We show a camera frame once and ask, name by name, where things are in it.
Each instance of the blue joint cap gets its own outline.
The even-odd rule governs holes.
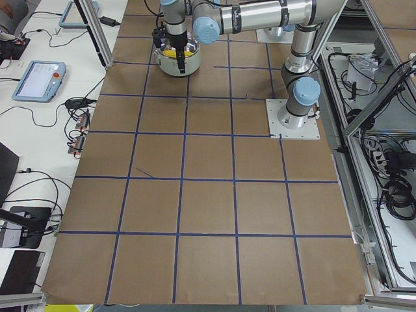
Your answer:
[[[283,26],[284,31],[294,31],[295,25],[286,25]]]
[[[312,106],[318,101],[320,85],[314,78],[302,77],[294,84],[294,98],[303,106]]]
[[[167,7],[168,5],[172,5],[176,2],[177,0],[161,0],[161,5],[162,7]]]
[[[193,27],[196,38],[203,44],[211,44],[220,36],[220,27],[217,22],[207,16],[195,19]]]

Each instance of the touchscreen display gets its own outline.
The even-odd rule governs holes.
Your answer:
[[[45,95],[47,86],[52,80],[53,73],[59,68],[58,64],[35,63],[26,76],[17,96],[41,98]]]

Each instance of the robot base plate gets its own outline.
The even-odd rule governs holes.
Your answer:
[[[293,41],[293,31],[285,31],[283,36],[271,36],[269,31],[264,29],[258,29],[255,31],[257,33],[257,42],[265,42],[267,44],[292,44]]]
[[[297,130],[286,128],[278,120],[280,108],[286,105],[286,99],[266,99],[268,128],[271,138],[292,139],[292,140],[319,140],[319,130],[315,118],[308,119],[306,124]]]

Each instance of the yellow object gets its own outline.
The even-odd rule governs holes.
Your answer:
[[[175,50],[164,50],[163,55],[167,57],[172,57],[173,59],[176,58],[176,51]],[[185,51],[185,57],[190,57],[193,53],[191,51]]]
[[[93,307],[92,304],[49,304],[45,307],[45,312],[92,312]]]

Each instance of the white table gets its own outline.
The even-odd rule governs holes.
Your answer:
[[[123,18],[128,0],[96,0],[99,3],[99,16],[108,16],[117,21]],[[42,0],[37,11],[62,13],[68,0]],[[23,32],[36,29],[46,29],[51,34],[59,30],[59,17],[49,14],[34,15],[25,26]],[[120,27],[102,25],[110,48],[113,49]],[[59,36],[53,36],[52,45],[65,44],[73,37],[79,36],[85,29],[61,29]],[[67,46],[50,48],[49,36],[45,32],[34,32],[27,35],[31,39],[20,60],[15,60],[5,70],[0,70],[0,77],[20,79],[27,65],[32,60],[55,60],[65,62],[66,74],[63,82],[50,103],[29,103],[11,100],[12,93],[17,86],[15,81],[0,81],[0,112],[13,106],[28,107],[34,111],[34,117],[39,124],[52,124],[55,120],[55,109],[68,98],[85,96],[105,75],[89,34],[74,40]],[[97,99],[99,85],[88,97]],[[13,109],[0,116],[0,142],[20,156],[19,169],[32,168],[47,172],[52,177],[61,179],[72,185],[78,160],[67,154],[67,138],[64,125],[68,120],[68,113],[64,106],[59,109],[58,122],[52,128],[37,127],[32,123],[31,114],[27,110]],[[68,129],[74,129],[75,122],[71,121]],[[34,179],[45,177],[40,174],[16,174],[11,190]],[[58,204],[64,209],[69,196],[69,190],[61,183]],[[43,198],[55,200],[55,187],[51,181],[44,180],[33,183],[28,187],[11,195],[8,200],[24,198]],[[3,208],[9,210],[14,205],[51,207],[53,204],[42,202],[5,203]],[[43,237],[39,251],[45,252],[45,259],[41,267],[37,284],[41,285],[46,276],[49,260],[55,245],[53,235]],[[0,248],[0,283],[7,271],[8,264],[14,253],[13,249]]]

